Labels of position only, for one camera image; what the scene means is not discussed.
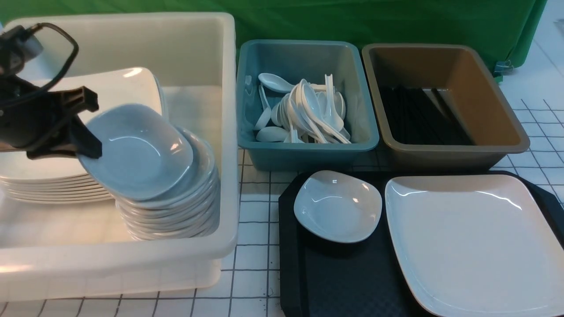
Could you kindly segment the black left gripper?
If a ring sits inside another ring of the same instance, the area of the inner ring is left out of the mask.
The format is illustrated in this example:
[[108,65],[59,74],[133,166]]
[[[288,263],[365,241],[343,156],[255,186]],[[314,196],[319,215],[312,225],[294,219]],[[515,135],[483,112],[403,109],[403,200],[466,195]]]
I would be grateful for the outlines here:
[[81,86],[49,92],[8,76],[1,79],[1,150],[22,151],[31,160],[103,155],[101,141],[78,115],[99,110],[97,93]]

